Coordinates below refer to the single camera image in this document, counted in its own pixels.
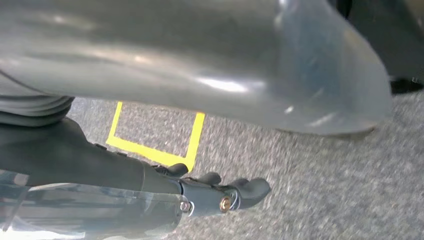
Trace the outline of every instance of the gray carpet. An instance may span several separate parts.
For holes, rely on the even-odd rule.
[[[77,99],[69,116],[90,141],[104,144],[115,107]],[[124,103],[117,134],[181,155],[193,118],[192,112]],[[191,175],[208,171],[222,173],[224,182],[264,177],[272,193],[249,210],[189,218],[168,239],[422,240],[424,93],[395,97],[392,118],[362,140],[207,115]]]

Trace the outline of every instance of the bolt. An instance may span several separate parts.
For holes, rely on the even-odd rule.
[[[231,208],[231,199],[229,196],[225,196],[221,199],[221,202],[219,203],[219,209],[221,212],[226,213]]]
[[[179,205],[179,208],[181,209],[183,213],[186,214],[190,212],[190,210],[192,209],[192,204],[189,203],[188,201],[182,201],[181,204]]]

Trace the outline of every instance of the yellow tape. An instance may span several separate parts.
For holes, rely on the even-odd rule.
[[[183,163],[187,166],[189,172],[192,171],[193,167],[195,166],[196,154],[199,147],[200,136],[202,134],[203,122],[205,120],[204,113],[198,112],[196,114],[188,143],[187,153],[185,157],[182,157],[168,152],[159,151],[157,149],[124,140],[115,136],[121,110],[122,102],[120,101],[116,106],[112,126],[110,127],[109,136],[106,140],[107,144],[128,152],[140,154],[154,162],[160,163],[161,165],[172,166],[174,164]]]

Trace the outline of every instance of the gray plastic cover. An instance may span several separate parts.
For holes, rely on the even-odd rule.
[[[391,111],[385,67],[326,0],[2,0],[0,70],[49,95],[321,135]]]
[[[28,176],[0,170],[0,239],[161,239],[182,219],[176,194],[57,183],[25,186]]]

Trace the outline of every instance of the gray fender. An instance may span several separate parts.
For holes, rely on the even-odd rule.
[[[1,0],[0,70],[45,95],[320,135],[391,111],[385,67],[326,0]]]

